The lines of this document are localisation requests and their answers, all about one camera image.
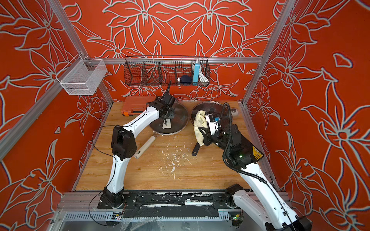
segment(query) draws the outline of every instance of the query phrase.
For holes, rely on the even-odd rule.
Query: white cable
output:
[[[198,59],[196,60],[196,61],[193,61],[192,63],[191,63],[191,68],[192,68],[192,70],[194,71],[194,68],[195,68],[195,62],[197,62],[198,63]],[[202,73],[202,69],[200,69],[199,70],[199,80],[201,81],[201,82],[208,82],[208,79],[203,75],[203,73]]]

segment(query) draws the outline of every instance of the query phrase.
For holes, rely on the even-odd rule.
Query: black wire basket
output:
[[[138,56],[125,57],[124,75],[128,86],[207,86],[210,79],[208,57],[161,55],[158,58],[142,58]],[[197,82],[192,82],[192,63],[198,60],[200,64]],[[184,75],[191,81],[183,82]]]

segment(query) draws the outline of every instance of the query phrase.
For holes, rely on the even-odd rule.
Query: wooden floor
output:
[[[199,102],[181,102],[189,114]],[[250,140],[237,102],[229,102],[237,108],[239,115],[233,118],[240,132]],[[122,103],[115,102],[104,125],[123,125],[133,116],[121,114]],[[108,154],[111,151],[113,127],[104,127],[96,142],[96,147]],[[138,149],[153,135],[146,127],[136,138]],[[153,144],[139,158],[131,158],[125,179],[125,190],[162,189],[225,189],[233,184],[250,188],[237,174],[222,161],[222,149],[214,144],[202,146],[196,157],[191,152],[196,144],[194,127],[188,125],[179,133],[170,136],[157,136]],[[102,190],[109,180],[112,157],[93,150],[86,164],[76,190]]]

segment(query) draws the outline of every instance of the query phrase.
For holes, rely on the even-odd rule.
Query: rolling pin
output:
[[[145,150],[148,149],[148,147],[153,143],[155,140],[155,137],[158,136],[158,134],[151,136],[143,146],[134,154],[134,157],[136,159],[139,159],[139,157],[145,152]]]

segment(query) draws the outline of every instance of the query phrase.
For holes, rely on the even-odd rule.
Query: wire mesh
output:
[[[196,60],[199,61],[200,72],[206,80],[198,78],[198,82],[181,83],[180,78],[184,75],[193,79],[192,62]],[[206,57],[192,57],[191,60],[187,58],[180,61],[172,61],[170,58],[164,61],[155,59],[152,61],[133,61],[126,58],[124,75],[125,83],[128,86],[167,86],[170,81],[173,86],[207,86],[211,73]]]
[[[68,75],[58,79],[60,85],[69,95],[93,95],[107,72],[104,61],[98,65],[85,65],[82,60],[76,62]]]

